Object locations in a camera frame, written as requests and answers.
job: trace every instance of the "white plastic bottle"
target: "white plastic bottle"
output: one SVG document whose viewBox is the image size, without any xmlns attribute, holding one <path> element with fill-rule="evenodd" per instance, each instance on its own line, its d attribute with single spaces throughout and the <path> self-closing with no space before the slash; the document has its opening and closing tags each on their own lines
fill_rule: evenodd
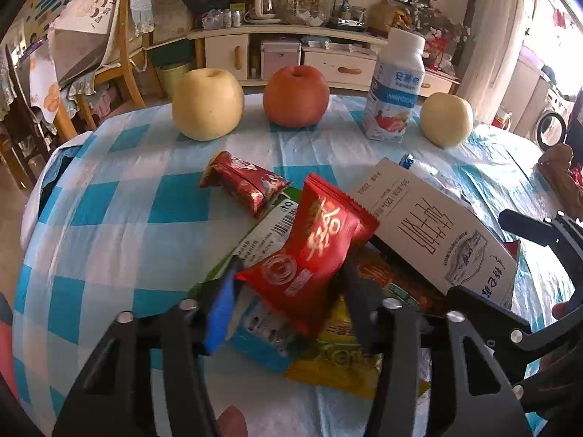
<svg viewBox="0 0 583 437">
<path fill-rule="evenodd" d="M 421 57 L 425 39 L 391 28 L 387 41 L 377 56 L 364 108 L 364 130 L 370 139 L 400 142 L 425 75 Z"/>
</svg>

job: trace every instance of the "blue and white tablecloth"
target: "blue and white tablecloth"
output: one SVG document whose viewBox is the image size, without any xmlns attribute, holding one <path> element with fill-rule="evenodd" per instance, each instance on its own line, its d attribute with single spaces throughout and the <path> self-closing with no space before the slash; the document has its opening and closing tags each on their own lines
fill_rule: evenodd
<svg viewBox="0 0 583 437">
<path fill-rule="evenodd" d="M 238 128 L 209 142 L 180 135 L 165 105 L 114 117 L 85 141 L 40 213 L 15 299 L 20 400 L 46 435 L 116 314 L 165 311 L 254 224 L 220 188 L 198 188 L 217 150 L 274 170 L 298 188 L 316 172 L 345 190 L 382 157 L 399 161 L 411 153 L 457 179 L 480 219 L 502 239 L 512 239 L 496 222 L 504 208 L 540 219 L 559 208 L 533 172 L 540 151 L 530 141 L 480 126 L 465 144 L 444 151 L 415 121 L 402 144 L 370 141 L 361 129 L 364 102 L 332 96 L 317 126 L 291 130 L 270 125 L 261 95 L 248 95 Z M 572 285 L 548 248 L 523 245 L 514 311 L 540 328 Z M 154 354 L 156 420 L 159 434 L 168 436 L 160 364 Z M 253 437 L 361 435 L 370 409 L 362 398 L 270 373 L 229 345 L 206 359 L 205 376 L 217 415 L 231 404 L 239 407 Z"/>
</svg>

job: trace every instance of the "drawer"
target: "drawer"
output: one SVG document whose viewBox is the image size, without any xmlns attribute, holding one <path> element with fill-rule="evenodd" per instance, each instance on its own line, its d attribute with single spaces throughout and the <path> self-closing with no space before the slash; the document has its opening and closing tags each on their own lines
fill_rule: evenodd
<svg viewBox="0 0 583 437">
<path fill-rule="evenodd" d="M 222 68 L 231 72 L 237 80 L 247 80 L 248 48 L 249 34 L 205 38 L 206 67 Z"/>
<path fill-rule="evenodd" d="M 446 78 L 437 77 L 430 72 L 425 72 L 425 77 L 421 83 L 421 90 L 419 91 L 420 97 L 429 97 L 437 92 L 443 92 L 449 94 L 453 82 L 447 80 Z"/>
<path fill-rule="evenodd" d="M 317 68 L 328 82 L 370 87 L 376 60 L 304 51 L 304 65 Z"/>
</svg>

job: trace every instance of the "washing machine door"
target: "washing machine door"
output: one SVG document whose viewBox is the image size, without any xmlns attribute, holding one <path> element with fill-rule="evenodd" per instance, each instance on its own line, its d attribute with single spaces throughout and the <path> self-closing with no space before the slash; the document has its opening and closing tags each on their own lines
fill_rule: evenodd
<svg viewBox="0 0 583 437">
<path fill-rule="evenodd" d="M 547 110 L 541 113 L 529 137 L 540 149 L 546 151 L 559 142 L 565 142 L 567 124 L 557 112 Z"/>
</svg>

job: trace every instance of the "metal bolt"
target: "metal bolt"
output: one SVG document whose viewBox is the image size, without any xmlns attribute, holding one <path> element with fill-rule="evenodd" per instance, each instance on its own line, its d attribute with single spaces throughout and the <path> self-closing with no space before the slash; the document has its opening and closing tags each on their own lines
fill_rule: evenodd
<svg viewBox="0 0 583 437">
<path fill-rule="evenodd" d="M 383 307 L 385 309 L 400 309 L 403 306 L 403 303 L 399 299 L 395 299 L 393 297 L 387 297 L 387 299 L 383 299 Z"/>
<path fill-rule="evenodd" d="M 523 340 L 523 333 L 517 328 L 510 332 L 510 340 L 514 343 L 520 343 Z"/>
<path fill-rule="evenodd" d="M 512 388 L 512 392 L 516 396 L 516 399 L 520 401 L 524 395 L 524 388 L 521 385 L 516 385 Z"/>
<path fill-rule="evenodd" d="M 117 316 L 116 320 L 119 323 L 130 323 L 133 321 L 133 314 L 130 311 L 120 312 L 119 315 Z"/>
<path fill-rule="evenodd" d="M 198 308 L 198 302 L 196 299 L 183 299 L 180 301 L 179 308 L 184 312 L 191 311 Z"/>
<path fill-rule="evenodd" d="M 460 323 L 466 320 L 464 315 L 458 311 L 449 311 L 446 315 L 451 322 Z"/>
</svg>

